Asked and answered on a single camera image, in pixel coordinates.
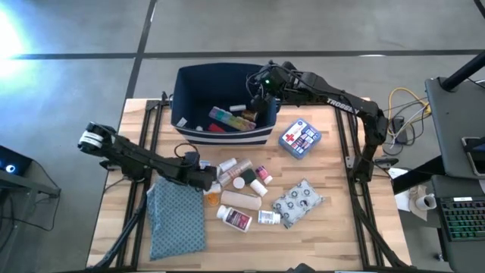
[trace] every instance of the blue led light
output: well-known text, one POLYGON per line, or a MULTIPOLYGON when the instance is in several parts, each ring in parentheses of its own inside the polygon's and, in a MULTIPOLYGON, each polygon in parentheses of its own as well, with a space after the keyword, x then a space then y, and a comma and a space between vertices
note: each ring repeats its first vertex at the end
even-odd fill
POLYGON ((5 170, 8 172, 8 173, 13 173, 15 171, 15 166, 13 165, 8 165, 5 170))

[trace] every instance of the small box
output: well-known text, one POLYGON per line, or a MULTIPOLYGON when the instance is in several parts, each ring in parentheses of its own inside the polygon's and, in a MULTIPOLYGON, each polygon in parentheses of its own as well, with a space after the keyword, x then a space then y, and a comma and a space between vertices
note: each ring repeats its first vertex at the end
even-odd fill
POLYGON ((308 122, 299 118, 285 130, 278 143, 297 159, 305 157, 321 139, 321 133, 308 122))

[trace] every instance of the bottle label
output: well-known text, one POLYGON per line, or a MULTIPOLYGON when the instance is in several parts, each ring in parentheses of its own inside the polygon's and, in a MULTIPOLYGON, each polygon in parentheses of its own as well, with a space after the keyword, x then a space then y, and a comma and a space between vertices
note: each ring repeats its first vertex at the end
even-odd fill
POLYGON ((259 224, 273 224, 273 212, 259 211, 259 224))
POLYGON ((226 217, 226 222, 237 228, 245 230, 249 222, 249 216, 235 210, 231 210, 229 215, 226 217))

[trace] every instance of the cylindrical container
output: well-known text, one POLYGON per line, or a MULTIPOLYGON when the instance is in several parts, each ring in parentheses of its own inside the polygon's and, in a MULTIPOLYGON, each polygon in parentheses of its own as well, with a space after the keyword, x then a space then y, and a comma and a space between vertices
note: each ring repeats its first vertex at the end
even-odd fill
POLYGON ((208 194, 211 194, 211 193, 220 193, 221 191, 222 191, 222 187, 219 183, 212 184, 212 187, 209 191, 203 190, 204 195, 208 195, 208 194))
POLYGON ((260 196, 264 196, 268 192, 263 184, 258 181, 253 170, 245 170, 241 174, 241 177, 244 179, 245 183, 248 184, 260 196))
POLYGON ((244 183, 244 179, 242 179, 241 177, 236 177, 233 180, 233 185, 238 190, 241 190, 246 184, 244 183))
POLYGON ((221 194, 221 204, 236 206, 244 209, 259 210, 261 208, 261 197, 251 194, 234 193, 229 190, 225 190, 221 194))
POLYGON ((243 159, 241 162, 234 165, 229 171, 221 174, 218 178, 219 183, 221 183, 222 187, 228 185, 234 178, 238 177, 243 171, 252 167, 252 163, 249 159, 243 159))
POLYGON ((261 178, 264 181, 264 183, 267 185, 273 180, 273 177, 270 176, 270 174, 268 173, 268 171, 264 166, 259 166, 256 169, 256 174, 258 174, 259 178, 261 178))
POLYGON ((237 164, 237 161, 235 158, 231 158, 229 160, 226 160, 225 162, 222 162, 219 164, 219 167, 221 167, 222 171, 227 171, 230 168, 234 167, 234 165, 237 164))
POLYGON ((222 219, 222 222, 229 226, 236 228, 238 231, 247 232, 249 225, 251 225, 252 217, 237 211, 233 208, 227 208, 222 205, 217 211, 217 217, 222 219))
POLYGON ((247 119, 248 121, 256 122, 256 119, 258 118, 258 112, 244 110, 242 111, 241 116, 247 119))
POLYGON ((269 211, 258 212, 259 224, 279 224, 281 221, 281 214, 269 211))
POLYGON ((229 111, 244 111, 244 110, 246 110, 246 105, 229 106, 229 111))
POLYGON ((434 194, 428 194, 426 196, 416 199, 416 206, 422 211, 436 208, 437 201, 434 199, 434 194))

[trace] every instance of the computer keyboard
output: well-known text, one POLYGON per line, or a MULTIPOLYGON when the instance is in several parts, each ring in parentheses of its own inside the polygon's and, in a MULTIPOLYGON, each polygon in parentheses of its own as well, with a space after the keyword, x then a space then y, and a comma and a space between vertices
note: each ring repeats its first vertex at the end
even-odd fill
POLYGON ((449 241, 485 240, 485 196, 439 198, 449 241))

